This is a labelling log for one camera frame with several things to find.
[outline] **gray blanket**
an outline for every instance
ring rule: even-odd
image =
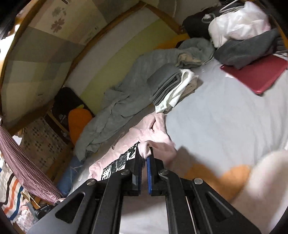
[[[241,69],[256,59],[273,53],[279,31],[272,29],[246,40],[229,40],[217,51],[215,59],[220,63]]]
[[[179,68],[199,67],[210,61],[213,53],[214,47],[209,41],[192,38],[178,49],[154,50],[140,56],[124,80],[105,92],[103,109],[86,125],[75,145],[78,159],[84,160],[89,151],[96,152],[102,142],[151,103],[146,81],[157,69],[167,63]]]
[[[147,80],[153,105],[158,105],[180,81],[181,71],[175,64],[167,63],[155,71]]]

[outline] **flower pattern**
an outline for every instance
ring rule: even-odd
[[[60,19],[54,21],[54,23],[51,25],[51,30],[53,30],[54,33],[58,32],[62,29],[61,25],[63,25],[64,23],[65,20],[61,17]]]
[[[54,11],[52,12],[52,16],[53,16],[53,17],[58,16],[63,9],[62,9],[61,7],[56,7],[56,8],[54,9]]]

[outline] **black bag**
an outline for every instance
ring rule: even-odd
[[[189,37],[190,38],[203,37],[207,40],[210,40],[211,37],[208,32],[208,26],[209,26],[209,23],[214,19],[214,16],[211,16],[210,19],[203,20],[205,23],[202,22],[202,19],[206,14],[209,14],[209,13],[213,13],[215,17],[220,16],[221,13],[219,13],[219,10],[221,10],[224,6],[226,5],[207,8],[202,12],[196,13],[195,15],[192,15],[192,16],[188,16],[186,19],[184,19],[182,26],[184,26]],[[243,3],[235,2],[232,5],[230,5],[228,8],[238,7],[238,6],[243,6]]]
[[[84,105],[84,109],[90,111],[88,106],[72,91],[72,89],[68,87],[60,89],[54,99],[55,102],[51,109],[52,114],[67,130],[69,130],[68,114],[71,110],[77,108],[80,105]]]

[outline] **white plastic bag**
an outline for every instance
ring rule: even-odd
[[[28,230],[33,226],[34,217],[30,210],[27,208],[23,210],[18,217],[16,223],[24,232],[28,232]]]
[[[242,9],[216,17],[208,31],[216,48],[229,39],[245,40],[269,31],[268,16],[254,3],[245,2]]]

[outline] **orange cushion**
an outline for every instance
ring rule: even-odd
[[[248,165],[239,165],[232,167],[220,178],[203,164],[195,163],[185,174],[184,179],[193,180],[196,177],[203,179],[217,193],[227,201],[232,201],[236,195],[243,189],[249,178],[251,167]]]
[[[177,45],[178,42],[187,40],[189,38],[190,37],[187,33],[177,35],[172,40],[159,44],[157,47],[155,47],[155,50],[157,50],[157,49],[173,49],[173,48],[175,48],[175,46]]]
[[[70,131],[70,138],[75,145],[84,127],[90,122],[92,115],[86,109],[76,108],[69,112],[68,124]]]

